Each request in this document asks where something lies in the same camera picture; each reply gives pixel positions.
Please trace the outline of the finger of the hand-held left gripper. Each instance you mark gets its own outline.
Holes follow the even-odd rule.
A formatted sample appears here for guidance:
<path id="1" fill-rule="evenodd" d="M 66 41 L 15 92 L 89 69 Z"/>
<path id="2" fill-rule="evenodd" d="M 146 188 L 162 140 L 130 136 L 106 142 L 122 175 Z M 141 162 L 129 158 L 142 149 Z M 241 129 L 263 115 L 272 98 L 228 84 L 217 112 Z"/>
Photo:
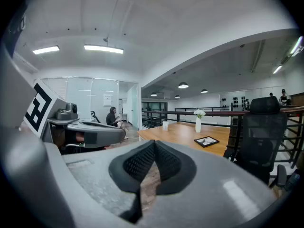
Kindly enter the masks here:
<path id="1" fill-rule="evenodd" d="M 66 126 L 66 130 L 84 134 L 83 143 L 67 144 L 81 148 L 99 148 L 121 143 L 126 136 L 124 129 L 102 123 L 70 123 Z"/>
<path id="2" fill-rule="evenodd" d="M 106 124 L 93 122 L 93 121 L 79 121 L 80 124 L 89 125 L 89 126 L 107 126 Z"/>

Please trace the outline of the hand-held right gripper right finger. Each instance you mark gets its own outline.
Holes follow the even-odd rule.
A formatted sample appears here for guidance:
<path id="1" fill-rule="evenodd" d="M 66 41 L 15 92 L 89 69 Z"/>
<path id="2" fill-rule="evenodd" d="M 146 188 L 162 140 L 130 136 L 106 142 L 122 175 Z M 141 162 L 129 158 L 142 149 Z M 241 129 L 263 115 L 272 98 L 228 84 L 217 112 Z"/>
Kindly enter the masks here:
<path id="1" fill-rule="evenodd" d="M 196 174 L 182 191 L 157 195 L 142 225 L 241 225 L 276 200 L 261 180 L 224 157 L 168 142 L 192 158 Z"/>

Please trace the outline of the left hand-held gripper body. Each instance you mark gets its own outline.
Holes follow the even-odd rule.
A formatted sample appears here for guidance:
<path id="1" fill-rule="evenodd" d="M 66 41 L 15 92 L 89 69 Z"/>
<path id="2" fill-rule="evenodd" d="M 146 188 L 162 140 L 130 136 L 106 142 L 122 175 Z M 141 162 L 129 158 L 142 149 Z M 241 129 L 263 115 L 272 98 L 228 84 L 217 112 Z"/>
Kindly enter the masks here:
<path id="1" fill-rule="evenodd" d="M 68 124 L 79 120 L 77 105 L 66 102 L 40 79 L 33 88 L 36 96 L 24 116 L 28 128 L 43 142 L 53 143 L 60 149 L 79 148 L 67 146 L 77 141 L 76 132 L 66 130 Z"/>

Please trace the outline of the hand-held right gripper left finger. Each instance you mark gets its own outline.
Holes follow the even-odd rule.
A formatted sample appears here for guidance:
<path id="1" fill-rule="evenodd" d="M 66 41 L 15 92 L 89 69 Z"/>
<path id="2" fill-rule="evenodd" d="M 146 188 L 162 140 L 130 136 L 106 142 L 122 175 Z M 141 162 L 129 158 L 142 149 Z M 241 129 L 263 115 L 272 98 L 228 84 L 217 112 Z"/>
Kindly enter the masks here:
<path id="1" fill-rule="evenodd" d="M 64 155 L 70 172 L 99 205 L 136 223 L 155 200 L 154 141 Z"/>

